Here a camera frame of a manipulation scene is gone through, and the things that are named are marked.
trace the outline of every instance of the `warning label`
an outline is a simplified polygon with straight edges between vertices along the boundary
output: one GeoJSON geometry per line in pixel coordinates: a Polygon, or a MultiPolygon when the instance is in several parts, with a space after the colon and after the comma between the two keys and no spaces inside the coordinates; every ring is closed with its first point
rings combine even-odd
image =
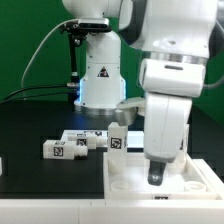
{"type": "Polygon", "coordinates": [[[109,77],[108,72],[107,72],[105,67],[103,67],[101,69],[101,71],[99,72],[97,77],[104,77],[104,78],[108,78],[109,77]]]}

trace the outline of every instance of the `white casing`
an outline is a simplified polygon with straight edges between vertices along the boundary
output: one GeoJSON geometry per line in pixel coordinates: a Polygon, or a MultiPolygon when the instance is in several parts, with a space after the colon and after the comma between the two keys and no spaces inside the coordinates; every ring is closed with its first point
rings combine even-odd
{"type": "Polygon", "coordinates": [[[147,159],[173,162],[181,147],[192,100],[146,93],[144,153],[147,159]]]}
{"type": "Polygon", "coordinates": [[[93,109],[115,109],[125,99],[125,80],[120,75],[121,40],[111,31],[87,36],[86,74],[81,79],[80,98],[75,105],[93,109]],[[105,68],[108,77],[98,77],[105,68]]]}
{"type": "Polygon", "coordinates": [[[75,18],[102,18],[107,12],[108,0],[62,0],[65,8],[75,18]]]}
{"type": "Polygon", "coordinates": [[[122,0],[62,0],[75,18],[118,17],[122,0]]]}
{"type": "Polygon", "coordinates": [[[209,57],[218,0],[148,0],[141,35],[132,45],[150,52],[209,57]]]}
{"type": "Polygon", "coordinates": [[[144,59],[139,81],[145,91],[199,97],[204,77],[204,65],[144,59]]]}

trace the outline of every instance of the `white platform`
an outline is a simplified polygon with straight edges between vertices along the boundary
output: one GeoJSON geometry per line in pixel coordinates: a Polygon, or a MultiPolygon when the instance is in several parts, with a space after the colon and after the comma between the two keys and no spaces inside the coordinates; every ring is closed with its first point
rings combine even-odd
{"type": "MultiPolygon", "coordinates": [[[[139,155],[139,160],[137,164],[140,171],[145,169],[139,163],[144,161],[143,155],[139,155]]],[[[130,166],[128,170],[132,171],[133,162],[128,161],[127,164],[130,166]]],[[[169,181],[166,180],[166,177],[172,177],[169,171],[166,171],[168,176],[165,176],[164,182],[164,187],[169,187],[169,191],[164,188],[161,191],[162,194],[158,189],[144,186],[141,183],[143,175],[139,180],[132,180],[133,184],[130,185],[129,193],[111,191],[110,183],[113,182],[115,176],[105,173],[105,196],[107,198],[105,200],[0,200],[0,223],[223,224],[223,183],[203,160],[191,160],[188,157],[187,164],[189,169],[186,169],[185,174],[177,179],[180,179],[179,183],[189,179],[202,181],[207,186],[207,191],[199,195],[199,198],[191,194],[194,197],[181,199],[181,197],[186,197],[186,192],[184,193],[179,188],[181,184],[178,187],[175,186],[175,179],[172,179],[172,184],[169,184],[169,181]],[[135,191],[134,183],[138,183],[138,186],[144,191],[135,191]],[[155,195],[164,196],[167,193],[169,193],[168,199],[170,200],[154,200],[155,195]]]]}
{"type": "Polygon", "coordinates": [[[201,173],[189,156],[187,156],[183,173],[174,173],[175,170],[171,166],[166,167],[161,186],[148,184],[148,169],[149,160],[145,159],[143,153],[128,153],[125,171],[111,173],[108,169],[107,153],[104,153],[105,199],[215,200],[220,198],[212,183],[201,173]],[[193,189],[189,188],[190,184],[194,184],[193,189]]]}

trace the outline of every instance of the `printed label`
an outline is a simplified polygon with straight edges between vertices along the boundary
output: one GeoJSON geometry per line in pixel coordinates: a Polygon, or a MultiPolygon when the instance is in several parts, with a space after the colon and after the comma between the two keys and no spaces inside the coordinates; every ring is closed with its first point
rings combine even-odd
{"type": "Polygon", "coordinates": [[[111,148],[112,149],[121,149],[122,139],[120,138],[111,138],[111,148]]]}
{"type": "Polygon", "coordinates": [[[79,137],[79,138],[85,138],[86,137],[86,134],[77,134],[77,137],[79,137]]]}
{"type": "Polygon", "coordinates": [[[124,147],[127,147],[127,136],[124,138],[124,147]]]}
{"type": "Polygon", "coordinates": [[[77,145],[86,146],[87,145],[87,139],[77,139],[77,145]]]}
{"type": "Polygon", "coordinates": [[[62,157],[64,155],[63,147],[54,147],[54,156],[62,157]]]}
{"type": "Polygon", "coordinates": [[[64,145],[64,144],[65,144],[65,142],[62,142],[62,141],[55,142],[55,145],[64,145]]]}
{"type": "Polygon", "coordinates": [[[168,200],[169,197],[168,196],[155,196],[154,199],[155,200],[168,200]]]}

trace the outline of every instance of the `qr code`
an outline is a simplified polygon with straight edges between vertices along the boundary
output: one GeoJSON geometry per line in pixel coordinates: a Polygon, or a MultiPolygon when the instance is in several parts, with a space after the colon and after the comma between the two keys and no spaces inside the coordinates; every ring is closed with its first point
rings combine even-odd
{"type": "Polygon", "coordinates": [[[112,149],[121,149],[122,139],[120,138],[111,138],[111,148],[112,149]]]}
{"type": "Polygon", "coordinates": [[[63,147],[54,147],[54,156],[62,157],[64,155],[63,147]]]}
{"type": "Polygon", "coordinates": [[[77,139],[77,145],[86,146],[87,145],[87,139],[77,139]]]}

